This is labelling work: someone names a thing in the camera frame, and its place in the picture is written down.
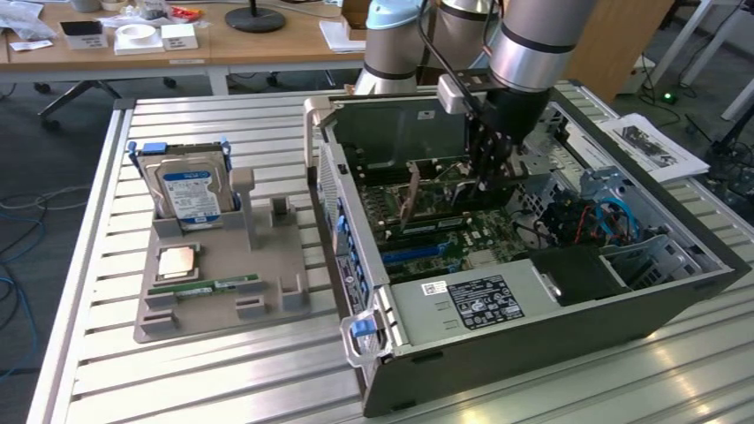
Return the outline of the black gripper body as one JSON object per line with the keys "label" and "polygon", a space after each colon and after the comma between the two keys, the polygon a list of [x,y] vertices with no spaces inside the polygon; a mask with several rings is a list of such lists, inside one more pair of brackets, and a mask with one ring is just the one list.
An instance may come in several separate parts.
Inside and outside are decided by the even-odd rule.
{"label": "black gripper body", "polygon": [[488,91],[482,122],[516,145],[521,145],[538,124],[550,95],[550,90],[529,93],[498,88]]}

